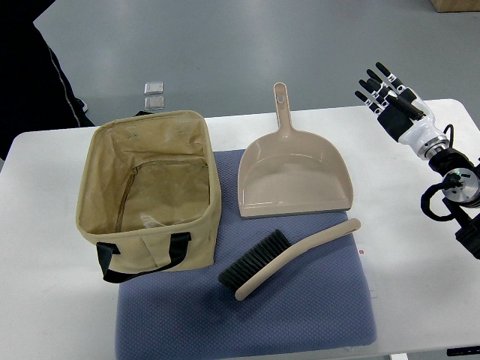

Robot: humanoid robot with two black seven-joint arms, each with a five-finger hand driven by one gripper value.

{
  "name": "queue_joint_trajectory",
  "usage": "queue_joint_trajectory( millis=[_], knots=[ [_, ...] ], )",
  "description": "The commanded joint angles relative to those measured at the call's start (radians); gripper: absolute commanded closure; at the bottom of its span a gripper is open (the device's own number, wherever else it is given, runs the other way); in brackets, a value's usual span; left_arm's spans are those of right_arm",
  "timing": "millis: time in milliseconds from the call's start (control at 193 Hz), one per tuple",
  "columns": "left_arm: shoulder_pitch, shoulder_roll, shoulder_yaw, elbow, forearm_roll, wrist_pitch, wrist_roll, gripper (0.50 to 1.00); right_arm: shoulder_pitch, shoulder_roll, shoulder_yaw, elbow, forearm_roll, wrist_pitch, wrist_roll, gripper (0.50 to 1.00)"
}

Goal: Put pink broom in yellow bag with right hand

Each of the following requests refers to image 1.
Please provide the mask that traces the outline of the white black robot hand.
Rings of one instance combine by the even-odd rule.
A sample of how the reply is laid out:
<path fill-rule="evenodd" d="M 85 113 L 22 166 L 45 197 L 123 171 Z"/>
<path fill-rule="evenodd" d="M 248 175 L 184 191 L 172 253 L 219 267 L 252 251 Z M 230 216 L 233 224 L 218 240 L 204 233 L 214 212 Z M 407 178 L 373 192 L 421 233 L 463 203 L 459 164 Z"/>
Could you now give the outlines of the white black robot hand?
<path fill-rule="evenodd" d="M 436 126 L 430 107 L 383 63 L 367 70 L 355 96 L 376 116 L 385 132 L 397 143 L 409 146 L 422 160 L 446 150 L 451 138 Z"/>

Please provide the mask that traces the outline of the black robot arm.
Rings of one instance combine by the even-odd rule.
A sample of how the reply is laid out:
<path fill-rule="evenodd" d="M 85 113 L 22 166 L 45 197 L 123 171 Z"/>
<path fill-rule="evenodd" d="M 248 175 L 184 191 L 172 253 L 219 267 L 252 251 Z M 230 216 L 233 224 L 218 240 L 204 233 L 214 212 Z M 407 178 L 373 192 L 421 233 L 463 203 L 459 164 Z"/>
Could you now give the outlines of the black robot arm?
<path fill-rule="evenodd" d="M 421 210 L 437 222 L 455 220 L 460 229 L 456 240 L 476 259 L 479 258 L 479 216 L 470 217 L 465 210 L 479 207 L 479 166 L 473 165 L 466 155 L 452 147 L 454 127 L 445 127 L 446 144 L 437 146 L 428 158 L 429 167 L 442 176 L 442 181 L 431 185 L 421 196 Z M 447 215 L 438 215 L 431 210 L 431 199 L 442 193 L 442 202 L 449 210 Z"/>

